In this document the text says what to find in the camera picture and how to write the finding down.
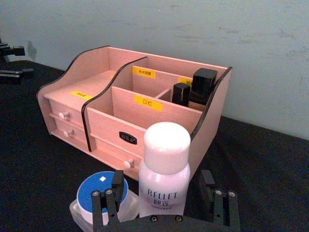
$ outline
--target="wooden desktop organizer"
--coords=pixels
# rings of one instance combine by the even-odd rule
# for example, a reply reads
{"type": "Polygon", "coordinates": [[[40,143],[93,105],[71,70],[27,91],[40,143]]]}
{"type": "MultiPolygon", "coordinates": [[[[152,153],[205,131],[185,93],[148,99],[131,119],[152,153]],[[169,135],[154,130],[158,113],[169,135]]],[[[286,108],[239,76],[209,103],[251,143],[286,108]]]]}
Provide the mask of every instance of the wooden desktop organizer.
{"type": "Polygon", "coordinates": [[[192,140],[192,177],[217,133],[231,70],[105,46],[79,54],[37,99],[50,134],[136,180],[146,129],[182,125],[192,140]],[[203,111],[171,103],[173,85],[190,83],[199,68],[218,71],[203,111]]]}

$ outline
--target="screw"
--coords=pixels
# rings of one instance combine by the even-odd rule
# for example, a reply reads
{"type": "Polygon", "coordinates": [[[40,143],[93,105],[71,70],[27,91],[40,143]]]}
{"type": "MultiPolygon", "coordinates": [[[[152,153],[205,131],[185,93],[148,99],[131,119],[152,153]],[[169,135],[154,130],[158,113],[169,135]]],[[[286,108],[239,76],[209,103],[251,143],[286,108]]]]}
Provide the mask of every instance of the screw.
{"type": "Polygon", "coordinates": [[[152,221],[152,222],[156,222],[156,221],[158,221],[158,217],[157,216],[151,216],[150,217],[150,221],[152,221]]]}
{"type": "Polygon", "coordinates": [[[215,193],[218,194],[218,195],[222,194],[222,192],[220,190],[218,190],[218,189],[215,191],[215,193]]]}
{"type": "Polygon", "coordinates": [[[234,192],[232,192],[232,191],[228,192],[228,194],[229,194],[231,197],[235,197],[235,196],[236,196],[236,193],[234,193],[234,192]]]}
{"type": "Polygon", "coordinates": [[[183,220],[182,216],[177,215],[175,217],[175,221],[177,221],[177,222],[181,222],[182,220],[183,220]]]}

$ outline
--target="wall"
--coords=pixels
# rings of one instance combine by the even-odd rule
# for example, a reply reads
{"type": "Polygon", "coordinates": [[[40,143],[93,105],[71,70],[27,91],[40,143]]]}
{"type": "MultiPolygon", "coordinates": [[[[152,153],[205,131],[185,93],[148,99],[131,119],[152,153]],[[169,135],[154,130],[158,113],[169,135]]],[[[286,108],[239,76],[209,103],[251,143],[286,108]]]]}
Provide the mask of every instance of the wall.
{"type": "Polygon", "coordinates": [[[224,116],[309,139],[305,0],[1,0],[0,37],[63,70],[107,44],[233,66],[224,116]]]}

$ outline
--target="white drawer knob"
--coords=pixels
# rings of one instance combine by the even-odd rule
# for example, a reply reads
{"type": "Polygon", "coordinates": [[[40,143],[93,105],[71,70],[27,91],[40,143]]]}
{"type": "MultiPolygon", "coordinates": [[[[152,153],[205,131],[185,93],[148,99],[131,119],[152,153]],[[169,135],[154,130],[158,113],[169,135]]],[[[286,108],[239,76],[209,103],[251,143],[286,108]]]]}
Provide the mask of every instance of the white drawer knob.
{"type": "Polygon", "coordinates": [[[68,130],[68,131],[64,131],[63,134],[64,136],[66,136],[67,138],[70,136],[70,135],[73,135],[74,131],[73,130],[68,130]]]}
{"type": "Polygon", "coordinates": [[[61,119],[68,119],[68,117],[70,116],[70,113],[69,112],[63,112],[63,113],[59,113],[59,117],[61,119]]]}
{"type": "Polygon", "coordinates": [[[132,158],[124,161],[124,166],[126,168],[133,168],[134,167],[134,160],[132,158]]]}

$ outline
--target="black cloth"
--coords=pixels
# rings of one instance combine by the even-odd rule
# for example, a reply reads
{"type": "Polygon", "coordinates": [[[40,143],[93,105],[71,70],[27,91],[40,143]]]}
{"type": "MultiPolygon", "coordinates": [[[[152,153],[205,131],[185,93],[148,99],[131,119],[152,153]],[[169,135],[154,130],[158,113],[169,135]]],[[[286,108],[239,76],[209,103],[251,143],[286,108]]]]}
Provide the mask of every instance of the black cloth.
{"type": "MultiPolygon", "coordinates": [[[[69,205],[91,174],[113,170],[50,136],[36,93],[63,71],[29,61],[35,69],[21,85],[0,85],[0,231],[81,231],[69,205]]],[[[200,169],[216,186],[238,194],[243,231],[309,231],[309,141],[222,117],[200,169]]],[[[126,177],[138,193],[138,182],[126,177]]],[[[184,214],[203,219],[195,180],[184,214]]]]}

